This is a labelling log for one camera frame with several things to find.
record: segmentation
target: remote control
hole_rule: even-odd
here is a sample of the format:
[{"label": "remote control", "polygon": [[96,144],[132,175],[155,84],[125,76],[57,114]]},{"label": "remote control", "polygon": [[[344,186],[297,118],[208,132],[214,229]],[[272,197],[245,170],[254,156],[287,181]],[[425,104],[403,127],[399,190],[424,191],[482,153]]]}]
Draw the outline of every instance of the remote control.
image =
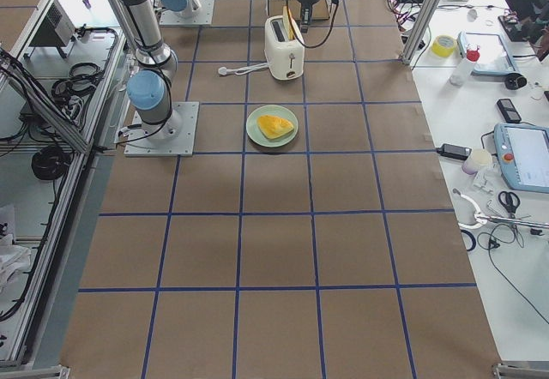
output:
[{"label": "remote control", "polygon": [[511,99],[500,99],[496,102],[502,116],[507,123],[520,123],[521,115],[516,111],[515,105],[511,102]]}]

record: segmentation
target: red cap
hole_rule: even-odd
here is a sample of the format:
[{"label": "red cap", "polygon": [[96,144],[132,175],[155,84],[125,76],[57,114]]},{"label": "red cap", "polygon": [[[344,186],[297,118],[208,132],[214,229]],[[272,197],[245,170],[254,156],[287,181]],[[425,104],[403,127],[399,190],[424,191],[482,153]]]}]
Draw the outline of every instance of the red cap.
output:
[{"label": "red cap", "polygon": [[469,59],[471,62],[476,62],[477,60],[479,60],[479,57],[480,57],[479,48],[476,48],[475,50],[473,49],[467,50],[467,59]]}]

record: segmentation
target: white plug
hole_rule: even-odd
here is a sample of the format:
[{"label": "white plug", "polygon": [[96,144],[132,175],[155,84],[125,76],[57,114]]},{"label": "white plug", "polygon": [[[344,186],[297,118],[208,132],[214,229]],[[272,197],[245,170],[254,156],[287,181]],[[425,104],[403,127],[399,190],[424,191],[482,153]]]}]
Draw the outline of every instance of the white plug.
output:
[{"label": "white plug", "polygon": [[227,76],[228,69],[225,66],[221,66],[219,69],[217,69],[217,73],[219,73],[220,76]]}]

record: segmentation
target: bread slice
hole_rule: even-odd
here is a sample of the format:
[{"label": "bread slice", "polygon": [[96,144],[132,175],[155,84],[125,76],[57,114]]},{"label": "bread slice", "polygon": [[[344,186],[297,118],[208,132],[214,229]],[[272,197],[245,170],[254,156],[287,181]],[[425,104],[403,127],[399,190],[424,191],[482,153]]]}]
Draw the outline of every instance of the bread slice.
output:
[{"label": "bread slice", "polygon": [[257,126],[261,132],[270,140],[278,139],[290,133],[294,127],[289,120],[272,115],[262,115],[257,118]]}]

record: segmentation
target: white toaster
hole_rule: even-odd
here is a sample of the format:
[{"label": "white toaster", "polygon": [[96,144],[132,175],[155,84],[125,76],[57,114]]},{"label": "white toaster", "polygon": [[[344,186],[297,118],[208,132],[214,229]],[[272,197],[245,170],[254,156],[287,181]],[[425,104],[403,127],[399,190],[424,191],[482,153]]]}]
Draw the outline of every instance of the white toaster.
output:
[{"label": "white toaster", "polygon": [[[298,25],[292,19],[295,38],[303,40]],[[265,22],[265,57],[275,79],[288,81],[303,74],[305,48],[297,39],[290,40],[282,16],[269,17]]]}]

